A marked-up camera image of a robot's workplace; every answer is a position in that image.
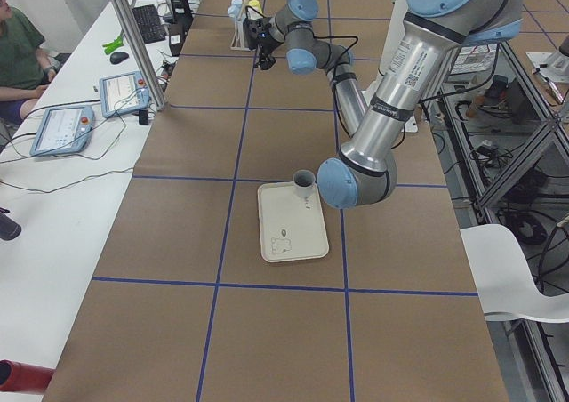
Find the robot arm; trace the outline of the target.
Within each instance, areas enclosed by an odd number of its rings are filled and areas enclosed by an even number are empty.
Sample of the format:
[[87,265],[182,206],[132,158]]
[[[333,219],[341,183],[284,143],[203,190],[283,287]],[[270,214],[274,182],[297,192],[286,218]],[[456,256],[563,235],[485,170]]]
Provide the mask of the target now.
[[343,46],[313,34],[316,0],[286,0],[268,21],[261,47],[286,47],[288,68],[306,75],[326,73],[349,134],[336,158],[317,172],[323,200],[338,209],[370,205],[387,198],[397,182],[392,146],[413,115],[446,54],[462,46],[492,44],[515,37],[524,0],[406,0],[404,34],[384,76],[365,100]]

